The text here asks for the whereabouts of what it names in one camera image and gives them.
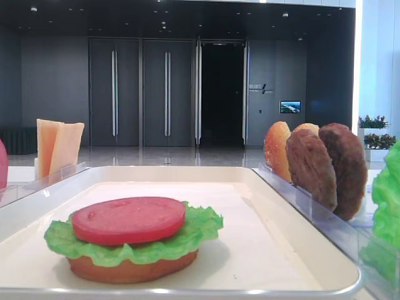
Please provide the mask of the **brown meat patty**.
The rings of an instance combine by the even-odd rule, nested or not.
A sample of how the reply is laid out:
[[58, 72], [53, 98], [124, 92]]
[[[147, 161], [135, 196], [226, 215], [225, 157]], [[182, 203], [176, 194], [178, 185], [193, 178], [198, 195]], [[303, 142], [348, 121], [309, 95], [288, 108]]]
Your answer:
[[335, 210], [336, 174], [319, 136], [310, 129], [293, 131], [286, 141], [286, 156], [293, 184], [309, 192], [320, 205]]
[[360, 210], [368, 168], [361, 140], [343, 124], [330, 123], [319, 129], [336, 174], [337, 207], [334, 214], [348, 221]]

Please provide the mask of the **green lettuce leaf on stack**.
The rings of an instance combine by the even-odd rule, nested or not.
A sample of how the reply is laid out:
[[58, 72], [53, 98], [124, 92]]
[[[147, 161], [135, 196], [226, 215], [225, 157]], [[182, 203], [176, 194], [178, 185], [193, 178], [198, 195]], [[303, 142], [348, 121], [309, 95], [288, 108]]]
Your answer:
[[140, 246], [100, 246], [79, 240], [74, 233], [71, 218], [52, 221], [44, 233], [47, 247], [69, 259], [88, 257], [101, 267], [116, 267], [123, 261], [134, 264], [152, 264], [162, 259], [175, 260], [197, 251], [204, 241], [217, 239], [224, 227], [224, 218], [212, 207], [193, 207], [187, 201], [184, 226], [173, 236]]

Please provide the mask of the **red tomato slice on stack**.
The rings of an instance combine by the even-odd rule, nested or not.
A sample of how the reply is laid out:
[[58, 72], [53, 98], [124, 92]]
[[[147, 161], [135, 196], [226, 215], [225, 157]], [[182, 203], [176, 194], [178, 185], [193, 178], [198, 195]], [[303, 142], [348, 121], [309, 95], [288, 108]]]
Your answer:
[[186, 205], [168, 197], [129, 197], [100, 202], [72, 214], [75, 236], [103, 246], [140, 244], [176, 234]]

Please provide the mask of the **pale yellow cheese slice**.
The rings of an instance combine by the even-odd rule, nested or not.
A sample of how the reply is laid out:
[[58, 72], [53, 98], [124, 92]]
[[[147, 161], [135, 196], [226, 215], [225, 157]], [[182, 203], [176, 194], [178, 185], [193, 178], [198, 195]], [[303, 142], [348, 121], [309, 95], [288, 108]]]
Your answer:
[[78, 163], [84, 123], [61, 123], [57, 129], [49, 173]]

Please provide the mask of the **orange cheese slice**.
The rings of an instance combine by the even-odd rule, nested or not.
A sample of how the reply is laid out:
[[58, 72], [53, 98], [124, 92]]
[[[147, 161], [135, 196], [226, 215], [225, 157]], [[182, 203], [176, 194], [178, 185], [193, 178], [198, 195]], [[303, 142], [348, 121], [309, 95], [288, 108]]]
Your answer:
[[36, 119], [39, 178], [49, 175], [56, 136], [62, 124], [59, 121]]

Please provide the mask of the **standing green lettuce leaf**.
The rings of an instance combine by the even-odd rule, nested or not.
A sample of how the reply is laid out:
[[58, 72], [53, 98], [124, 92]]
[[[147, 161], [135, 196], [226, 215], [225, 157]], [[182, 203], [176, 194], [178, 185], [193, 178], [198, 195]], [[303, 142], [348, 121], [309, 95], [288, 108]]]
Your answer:
[[372, 182], [372, 201], [377, 204], [372, 233], [360, 256], [394, 288], [399, 287], [399, 143], [384, 158], [385, 168]]

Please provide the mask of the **middle double door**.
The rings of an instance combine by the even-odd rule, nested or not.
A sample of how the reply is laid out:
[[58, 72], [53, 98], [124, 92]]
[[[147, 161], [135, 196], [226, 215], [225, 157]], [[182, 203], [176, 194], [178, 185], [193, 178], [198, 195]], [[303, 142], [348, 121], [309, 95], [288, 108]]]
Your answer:
[[189, 147], [193, 142], [192, 45], [144, 41], [144, 145]]

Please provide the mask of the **double door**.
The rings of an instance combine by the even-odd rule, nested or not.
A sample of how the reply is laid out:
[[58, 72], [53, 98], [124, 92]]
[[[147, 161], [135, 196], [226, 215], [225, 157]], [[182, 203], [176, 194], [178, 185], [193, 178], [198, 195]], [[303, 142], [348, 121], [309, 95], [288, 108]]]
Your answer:
[[92, 39], [89, 53], [91, 144], [138, 146], [138, 41]]
[[192, 45], [144, 41], [144, 145], [189, 147], [193, 142]]

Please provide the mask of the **bun slice far right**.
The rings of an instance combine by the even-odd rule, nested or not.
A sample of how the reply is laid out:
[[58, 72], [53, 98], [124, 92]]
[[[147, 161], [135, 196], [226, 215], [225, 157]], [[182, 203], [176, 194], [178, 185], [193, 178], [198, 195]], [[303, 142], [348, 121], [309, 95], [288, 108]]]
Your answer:
[[300, 129], [308, 129], [311, 130], [315, 135], [319, 135], [319, 126], [313, 123], [302, 123], [300, 125], [298, 125], [296, 128], [294, 128], [293, 132], [298, 131]]

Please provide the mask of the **left double door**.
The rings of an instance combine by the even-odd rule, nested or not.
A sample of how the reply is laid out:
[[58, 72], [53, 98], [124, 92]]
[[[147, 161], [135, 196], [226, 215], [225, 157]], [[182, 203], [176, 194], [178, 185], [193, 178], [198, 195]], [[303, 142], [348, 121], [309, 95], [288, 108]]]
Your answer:
[[138, 41], [92, 39], [89, 53], [91, 144], [138, 146]]

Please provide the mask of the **bottom bun slice in tray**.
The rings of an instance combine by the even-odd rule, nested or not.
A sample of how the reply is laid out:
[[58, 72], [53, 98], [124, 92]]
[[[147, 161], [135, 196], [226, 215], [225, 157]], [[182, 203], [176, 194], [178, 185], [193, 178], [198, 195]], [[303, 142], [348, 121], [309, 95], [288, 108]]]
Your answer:
[[134, 264], [124, 260], [118, 266], [97, 266], [92, 259], [82, 256], [68, 259], [70, 270], [79, 278], [107, 284], [136, 284], [155, 281], [188, 267], [198, 256], [198, 251], [190, 252], [179, 259], [160, 259], [150, 264]]

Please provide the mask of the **upper flower planter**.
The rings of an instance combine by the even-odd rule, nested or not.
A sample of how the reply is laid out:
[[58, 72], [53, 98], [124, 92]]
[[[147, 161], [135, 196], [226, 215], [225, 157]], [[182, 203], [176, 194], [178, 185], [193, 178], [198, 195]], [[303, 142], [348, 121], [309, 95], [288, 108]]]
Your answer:
[[388, 133], [388, 122], [385, 116], [359, 117], [358, 120], [358, 136], [366, 136], [368, 134], [383, 135]]

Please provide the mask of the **flower planter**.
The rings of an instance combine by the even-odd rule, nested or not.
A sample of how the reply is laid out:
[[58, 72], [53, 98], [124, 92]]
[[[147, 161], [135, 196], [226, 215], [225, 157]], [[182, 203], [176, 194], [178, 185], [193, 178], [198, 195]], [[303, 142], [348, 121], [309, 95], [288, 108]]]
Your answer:
[[390, 148], [395, 145], [396, 136], [390, 134], [368, 134], [364, 137], [366, 161], [383, 162]]
[[359, 117], [358, 120], [358, 136], [366, 136], [368, 134], [383, 135], [388, 133], [388, 122], [385, 116]]

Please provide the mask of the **left long clear rail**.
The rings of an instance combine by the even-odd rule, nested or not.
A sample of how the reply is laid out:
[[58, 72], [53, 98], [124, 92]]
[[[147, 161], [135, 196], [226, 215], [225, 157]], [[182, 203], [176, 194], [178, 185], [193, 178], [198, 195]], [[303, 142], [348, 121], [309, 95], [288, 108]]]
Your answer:
[[42, 179], [17, 184], [8, 184], [7, 187], [1, 189], [1, 208], [38, 191], [45, 190], [48, 187], [75, 176], [86, 169], [86, 163], [82, 162], [74, 166], [66, 166], [60, 171]]

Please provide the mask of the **right long clear rail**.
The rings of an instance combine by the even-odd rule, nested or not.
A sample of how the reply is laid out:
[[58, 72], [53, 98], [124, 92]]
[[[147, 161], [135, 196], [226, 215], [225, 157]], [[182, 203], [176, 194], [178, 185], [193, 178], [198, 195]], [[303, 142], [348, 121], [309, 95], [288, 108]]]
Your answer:
[[399, 250], [372, 232], [371, 214], [343, 221], [296, 187], [259, 164], [254, 169], [289, 204], [349, 256], [364, 272], [364, 289], [373, 299], [399, 299]]

